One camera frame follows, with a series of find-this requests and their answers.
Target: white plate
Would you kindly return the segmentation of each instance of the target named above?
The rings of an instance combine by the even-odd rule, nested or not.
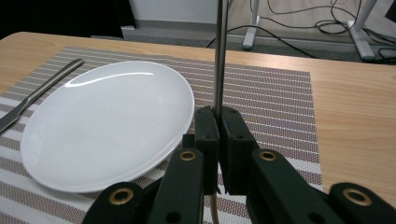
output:
[[[23,166],[51,189],[90,192],[135,179],[180,143],[194,110],[177,71],[148,62],[93,69],[52,93],[21,139]]]

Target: knife handle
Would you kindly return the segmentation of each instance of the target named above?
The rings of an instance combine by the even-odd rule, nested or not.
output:
[[[55,83],[61,80],[63,77],[69,75],[76,68],[84,64],[82,59],[75,59],[73,62],[69,63],[67,66],[62,68],[59,72],[57,72],[53,77],[51,77],[48,81],[46,81],[43,85],[41,85],[37,90],[33,91],[30,95],[28,95],[25,99],[25,109],[32,102],[34,102],[40,95],[42,95],[45,91],[51,88]]]

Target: screw hole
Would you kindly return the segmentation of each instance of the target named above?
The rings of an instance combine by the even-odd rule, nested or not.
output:
[[[181,220],[181,216],[177,212],[171,212],[166,215],[165,219],[167,223],[178,223]]]
[[[318,224],[326,223],[324,217],[318,213],[310,213],[308,214],[308,217],[309,219],[311,219],[313,223],[318,223]]]
[[[361,206],[369,206],[373,203],[369,196],[357,189],[344,189],[343,194],[348,200]]]
[[[180,153],[179,157],[183,161],[192,161],[197,157],[197,154],[192,151],[183,151],[182,153]]]
[[[108,200],[115,205],[128,203],[134,197],[134,192],[128,188],[114,190]]]
[[[260,152],[260,157],[265,161],[275,161],[276,154],[270,151],[262,151]]]

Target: wooden table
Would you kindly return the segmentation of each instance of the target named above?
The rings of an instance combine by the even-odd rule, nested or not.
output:
[[[213,49],[17,33],[0,41],[0,92],[65,46],[214,61]],[[312,77],[323,187],[354,182],[396,206],[396,66],[227,51],[227,63]]]

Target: brass screw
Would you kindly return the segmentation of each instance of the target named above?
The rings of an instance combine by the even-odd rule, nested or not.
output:
[[[193,151],[183,151],[179,157],[183,161],[192,161],[197,157],[197,154]]]
[[[274,152],[270,152],[270,151],[261,151],[260,158],[262,158],[265,161],[275,161],[276,154]]]
[[[373,203],[367,194],[357,189],[344,189],[343,194],[348,200],[361,206],[369,206]]]
[[[119,198],[121,193],[125,193],[126,197]],[[128,203],[132,198],[134,197],[134,192],[131,189],[128,188],[121,188],[121,189],[116,189],[114,190],[111,194],[110,197],[108,197],[108,200],[115,205],[121,205]]]

